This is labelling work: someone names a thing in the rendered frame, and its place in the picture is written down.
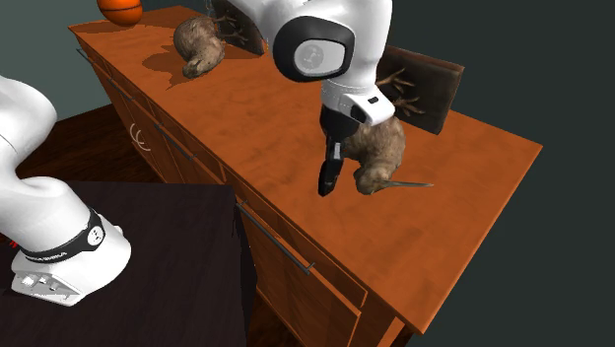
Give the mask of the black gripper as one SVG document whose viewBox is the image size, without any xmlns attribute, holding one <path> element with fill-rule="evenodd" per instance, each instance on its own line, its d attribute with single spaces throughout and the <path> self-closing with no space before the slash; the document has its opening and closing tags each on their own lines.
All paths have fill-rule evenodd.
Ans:
<svg viewBox="0 0 615 347">
<path fill-rule="evenodd" d="M 317 192 L 320 196 L 326 196 L 334 190 L 343 167 L 344 155 L 341 142 L 356 133 L 360 122 L 323 105 L 320 110 L 319 125 L 327 138 L 325 159 L 319 171 Z"/>
</svg>

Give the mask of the dark robot stand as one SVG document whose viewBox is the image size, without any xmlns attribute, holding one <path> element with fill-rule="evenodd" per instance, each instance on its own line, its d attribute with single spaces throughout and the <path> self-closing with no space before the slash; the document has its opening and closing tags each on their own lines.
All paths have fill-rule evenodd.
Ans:
<svg viewBox="0 0 615 347">
<path fill-rule="evenodd" d="M 228 185 L 70 183 L 132 254 L 73 307 L 0 281 L 0 347 L 246 347 L 257 276 Z"/>
</svg>

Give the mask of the orange basketball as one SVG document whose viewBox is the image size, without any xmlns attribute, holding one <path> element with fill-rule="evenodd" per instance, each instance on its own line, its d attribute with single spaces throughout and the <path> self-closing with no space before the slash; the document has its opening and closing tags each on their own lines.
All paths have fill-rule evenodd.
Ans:
<svg viewBox="0 0 615 347">
<path fill-rule="evenodd" d="M 97 5 L 107 20 L 123 27 L 135 26 L 143 15 L 141 0 L 97 0 Z"/>
</svg>

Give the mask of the brown kiwi bird figure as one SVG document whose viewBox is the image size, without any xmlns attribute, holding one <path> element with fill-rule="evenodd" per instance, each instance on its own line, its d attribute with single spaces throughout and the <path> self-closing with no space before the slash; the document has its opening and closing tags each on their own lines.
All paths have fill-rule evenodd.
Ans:
<svg viewBox="0 0 615 347">
<path fill-rule="evenodd" d="M 376 67 L 376 86 L 394 106 L 379 125 L 361 125 L 344 140 L 344 156 L 359 163 L 357 190 L 371 195 L 391 187 L 427 187 L 426 182 L 393 178 L 406 149 L 403 123 L 438 135 L 450 111 L 464 67 L 389 45 Z"/>
<path fill-rule="evenodd" d="M 181 73 L 194 79 L 215 69 L 225 58 L 228 44 L 263 55 L 263 37 L 253 20 L 231 0 L 205 0 L 207 13 L 180 23 L 173 46 L 184 60 Z"/>
</svg>

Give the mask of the orange wooden sideboard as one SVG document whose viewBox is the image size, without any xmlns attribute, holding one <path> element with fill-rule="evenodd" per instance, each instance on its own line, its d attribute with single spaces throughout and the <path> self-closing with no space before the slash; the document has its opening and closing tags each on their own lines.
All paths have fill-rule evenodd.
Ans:
<svg viewBox="0 0 615 347">
<path fill-rule="evenodd" d="M 174 6 L 131 28 L 72 27 L 135 147 L 167 182 L 234 188 L 257 292 L 305 347 L 402 347 L 424 333 L 540 146 L 451 112 L 438 135 L 405 127 L 404 187 L 360 194 L 347 162 L 320 196 L 320 87 L 233 46 L 186 79 L 172 34 L 191 16 Z"/>
</svg>

